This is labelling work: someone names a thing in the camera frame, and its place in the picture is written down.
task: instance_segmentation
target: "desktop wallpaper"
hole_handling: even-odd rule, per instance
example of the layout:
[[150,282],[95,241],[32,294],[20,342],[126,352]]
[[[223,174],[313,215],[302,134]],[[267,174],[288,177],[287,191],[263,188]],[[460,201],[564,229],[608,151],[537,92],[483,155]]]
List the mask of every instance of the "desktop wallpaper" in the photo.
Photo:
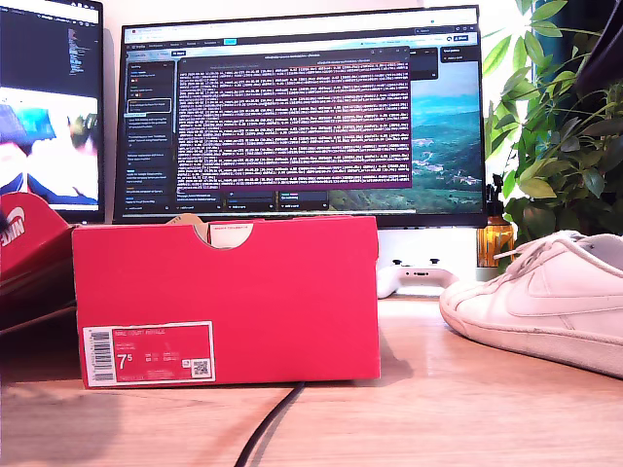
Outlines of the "desktop wallpaper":
[[330,209],[481,212],[480,98],[477,62],[440,62],[439,79],[412,82],[413,187],[329,192]]
[[0,195],[97,209],[97,99],[0,88]]

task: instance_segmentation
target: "shoelace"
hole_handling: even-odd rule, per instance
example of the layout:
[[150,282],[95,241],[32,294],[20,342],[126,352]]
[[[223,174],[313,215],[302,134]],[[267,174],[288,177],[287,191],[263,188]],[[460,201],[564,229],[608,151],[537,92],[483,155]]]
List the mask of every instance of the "shoelace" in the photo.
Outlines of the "shoelace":
[[569,246],[570,244],[575,243],[577,240],[581,240],[585,237],[586,235],[583,235],[582,233],[576,231],[560,231],[557,233],[553,233],[549,236],[545,236],[544,238],[538,238],[537,240],[524,243],[523,245],[518,246],[514,250],[495,255],[495,259],[500,259],[511,255],[520,256],[509,265],[504,274],[490,281],[490,284],[499,282],[501,285],[501,283],[517,277],[521,274],[523,270],[531,265],[541,253],[552,248],[552,246],[556,242],[560,242]]

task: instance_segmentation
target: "amber glass bottle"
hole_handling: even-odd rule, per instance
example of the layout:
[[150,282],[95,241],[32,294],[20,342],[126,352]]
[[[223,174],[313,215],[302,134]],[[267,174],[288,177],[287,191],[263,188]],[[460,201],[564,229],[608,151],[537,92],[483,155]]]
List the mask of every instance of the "amber glass bottle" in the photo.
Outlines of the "amber glass bottle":
[[499,200],[501,185],[487,185],[487,226],[478,230],[478,267],[496,268],[498,261],[494,255],[512,250],[515,244],[513,226],[502,218],[504,205]]

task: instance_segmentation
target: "shoebox lid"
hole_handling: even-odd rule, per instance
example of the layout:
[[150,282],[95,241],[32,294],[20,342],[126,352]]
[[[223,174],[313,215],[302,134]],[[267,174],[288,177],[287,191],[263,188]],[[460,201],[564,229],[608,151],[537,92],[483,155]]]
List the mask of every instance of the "shoebox lid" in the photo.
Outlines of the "shoebox lid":
[[0,196],[9,228],[0,233],[0,330],[71,305],[71,231],[41,198]]

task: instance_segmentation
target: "white sneaker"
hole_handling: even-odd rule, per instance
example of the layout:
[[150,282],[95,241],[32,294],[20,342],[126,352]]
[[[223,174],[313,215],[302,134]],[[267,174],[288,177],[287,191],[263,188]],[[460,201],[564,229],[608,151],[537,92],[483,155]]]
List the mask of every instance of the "white sneaker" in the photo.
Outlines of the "white sneaker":
[[446,322],[473,341],[623,377],[623,239],[555,233],[515,254],[500,277],[446,289]]

